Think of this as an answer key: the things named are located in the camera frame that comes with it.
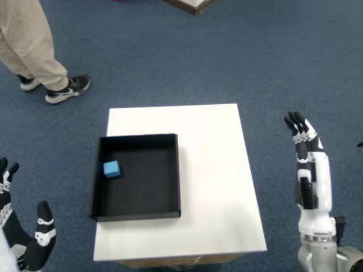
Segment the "black sneaker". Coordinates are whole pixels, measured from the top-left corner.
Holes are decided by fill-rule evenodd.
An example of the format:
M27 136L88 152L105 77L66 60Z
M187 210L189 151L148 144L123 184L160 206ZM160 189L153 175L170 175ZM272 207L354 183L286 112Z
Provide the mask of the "black sneaker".
M72 96L79 96L83 94L90 86L91 80L87 75L76 76L69 78L69 83L66 88L60 91L47 90L45 101L50 104L57 104Z
M36 80L35 78L27 79L21 75L17 75L17 76L20 79L20 88L23 91L26 91L26 92L32 91L40 84L40 82L38 80Z

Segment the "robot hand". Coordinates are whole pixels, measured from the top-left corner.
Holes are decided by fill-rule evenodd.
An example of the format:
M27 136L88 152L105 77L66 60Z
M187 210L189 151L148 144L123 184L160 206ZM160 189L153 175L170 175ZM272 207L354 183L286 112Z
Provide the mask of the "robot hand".
M7 159L0 160L0 227L20 270L38 271L47 262L56 242L56 230L52 212L46 201L37 206L37 227L30 237L21 227L11 207L10 188L12 177L19 169L15 163L6 170Z
M295 201L301 209L299 231L309 240L331 241L336 230L332 208L329 159L307 119L298 112L284 118L293 135L297 155Z

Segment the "white tabletop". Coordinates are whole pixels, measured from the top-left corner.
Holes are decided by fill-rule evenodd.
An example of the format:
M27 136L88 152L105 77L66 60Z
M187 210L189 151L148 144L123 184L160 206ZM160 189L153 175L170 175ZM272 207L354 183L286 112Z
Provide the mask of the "white tabletop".
M176 133L181 217L97 223L94 260L266 250L236 104L110 109L108 136Z

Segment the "black box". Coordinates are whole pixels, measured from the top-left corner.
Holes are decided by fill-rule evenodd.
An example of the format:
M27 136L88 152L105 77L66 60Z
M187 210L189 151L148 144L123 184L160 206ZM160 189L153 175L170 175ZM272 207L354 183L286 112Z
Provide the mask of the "black box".
M103 164L117 160L121 176L107 178ZM180 217L178 136L101 137L90 217L97 222Z

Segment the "robotic arm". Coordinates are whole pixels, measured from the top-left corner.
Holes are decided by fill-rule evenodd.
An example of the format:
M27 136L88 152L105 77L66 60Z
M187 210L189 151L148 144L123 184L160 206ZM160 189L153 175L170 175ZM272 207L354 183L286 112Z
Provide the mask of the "robotic arm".
M332 209L329 159L307 119L299 112L284 118L293 135L297 157L295 201L300 208L302 246L298 259L305 272L363 271L363 253L349 246L337 247Z
M47 262L56 242L52 212L46 201L38 204L36 232L33 237L29 236L22 229L11 207L12 177L19 169L19 165L15 163L9 170L6 168L7 159L2 158L0 160L0 271L18 271L18 269L38 271Z

